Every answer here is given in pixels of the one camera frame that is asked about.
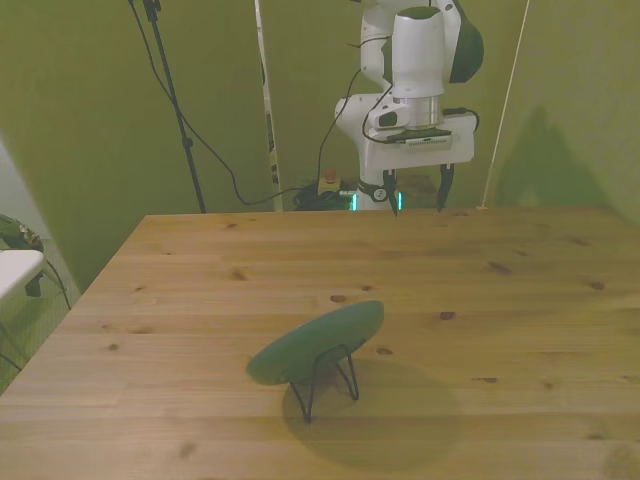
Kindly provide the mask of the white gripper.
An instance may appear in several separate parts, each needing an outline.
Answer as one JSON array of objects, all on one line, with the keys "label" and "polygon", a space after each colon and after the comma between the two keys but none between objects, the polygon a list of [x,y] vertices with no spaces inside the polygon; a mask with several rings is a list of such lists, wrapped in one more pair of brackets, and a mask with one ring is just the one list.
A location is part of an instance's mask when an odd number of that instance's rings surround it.
[{"label": "white gripper", "polygon": [[441,165],[436,196],[436,208],[441,212],[453,184],[452,164],[470,162],[474,158],[474,113],[445,116],[439,128],[447,134],[429,134],[392,144],[365,139],[360,147],[360,167],[363,170],[384,170],[383,188],[395,216],[399,211],[395,170]]}]

